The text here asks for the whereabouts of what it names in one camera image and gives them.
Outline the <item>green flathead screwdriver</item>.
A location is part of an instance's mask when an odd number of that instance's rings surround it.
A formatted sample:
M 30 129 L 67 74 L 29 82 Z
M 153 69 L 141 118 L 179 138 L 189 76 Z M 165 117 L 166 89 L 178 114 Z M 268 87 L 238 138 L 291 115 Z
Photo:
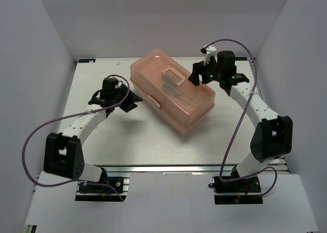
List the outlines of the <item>green flathead screwdriver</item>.
M 162 86 L 161 86 L 162 90 L 165 91 L 167 94 L 175 97 L 175 98 L 178 98 L 178 99 L 182 99 L 183 101 L 191 104 L 187 99 L 185 99 L 183 97 L 183 95 L 185 95 L 185 93 L 180 90 L 177 86 L 175 85 L 171 85 L 171 84 L 167 84 L 167 83 L 164 83 Z

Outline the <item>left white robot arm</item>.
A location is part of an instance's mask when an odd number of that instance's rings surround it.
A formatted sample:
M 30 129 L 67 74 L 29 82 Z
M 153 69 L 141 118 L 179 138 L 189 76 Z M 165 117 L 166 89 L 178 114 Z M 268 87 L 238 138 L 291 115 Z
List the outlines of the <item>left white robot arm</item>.
M 95 128 L 120 108 L 125 113 L 137 107 L 142 98 L 115 77 L 103 80 L 102 88 L 89 100 L 85 115 L 79 116 L 63 132 L 46 138 L 43 169 L 45 172 L 72 180 L 90 182 L 96 191 L 108 186 L 106 170 L 84 161 L 82 146 Z

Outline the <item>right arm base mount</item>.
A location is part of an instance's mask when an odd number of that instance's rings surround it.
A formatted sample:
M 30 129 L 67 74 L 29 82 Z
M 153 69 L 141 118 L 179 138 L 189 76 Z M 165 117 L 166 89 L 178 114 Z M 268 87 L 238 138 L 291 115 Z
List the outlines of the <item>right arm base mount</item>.
M 214 190 L 216 205 L 263 204 L 261 186 L 257 177 L 222 182 L 217 176 L 213 177 L 213 181 L 208 184 L 208 187 Z

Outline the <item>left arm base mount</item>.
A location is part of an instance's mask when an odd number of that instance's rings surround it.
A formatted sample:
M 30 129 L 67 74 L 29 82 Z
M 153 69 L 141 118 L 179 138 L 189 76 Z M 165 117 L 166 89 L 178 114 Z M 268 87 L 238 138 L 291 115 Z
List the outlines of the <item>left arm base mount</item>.
M 91 185 L 80 182 L 77 186 L 75 201 L 84 202 L 123 202 L 129 188 L 127 175 L 108 175 L 104 182 L 107 186 Z

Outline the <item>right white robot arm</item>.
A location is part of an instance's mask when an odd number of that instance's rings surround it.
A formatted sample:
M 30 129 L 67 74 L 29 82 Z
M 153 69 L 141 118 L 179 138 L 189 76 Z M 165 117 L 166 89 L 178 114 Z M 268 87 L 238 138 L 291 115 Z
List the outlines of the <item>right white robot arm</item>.
M 253 85 L 243 73 L 237 73 L 235 54 L 232 51 L 202 50 L 205 58 L 193 64 L 189 81 L 195 86 L 212 81 L 236 101 L 254 128 L 250 153 L 234 167 L 231 187 L 241 192 L 249 186 L 249 178 L 258 175 L 273 160 L 291 152 L 293 121 L 272 110 L 255 94 Z

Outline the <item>pink plastic toolbox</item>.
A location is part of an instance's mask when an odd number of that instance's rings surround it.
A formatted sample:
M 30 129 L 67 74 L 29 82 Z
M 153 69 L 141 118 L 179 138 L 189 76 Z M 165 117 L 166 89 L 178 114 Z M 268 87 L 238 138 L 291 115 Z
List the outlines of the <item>pink plastic toolbox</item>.
M 187 135 L 215 105 L 215 92 L 206 85 L 194 86 L 188 80 L 190 74 L 159 49 L 130 66 L 136 94 L 182 135 Z

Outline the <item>large green screwdriver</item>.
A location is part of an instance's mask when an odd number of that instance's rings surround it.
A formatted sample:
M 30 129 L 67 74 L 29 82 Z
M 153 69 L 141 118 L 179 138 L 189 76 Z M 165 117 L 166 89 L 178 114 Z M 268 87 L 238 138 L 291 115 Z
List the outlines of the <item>large green screwdriver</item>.
M 183 97 L 185 99 L 187 99 L 190 103 L 193 102 L 194 104 L 196 104 L 196 101 L 193 100 L 190 95 L 188 95 L 188 89 L 186 87 L 178 86 L 177 80 L 174 77 L 172 77 L 168 74 L 162 74 L 161 78 L 163 79 L 163 84 L 167 83 L 167 84 L 177 86 L 180 90 L 182 90 L 185 93 L 185 95 L 183 95 Z

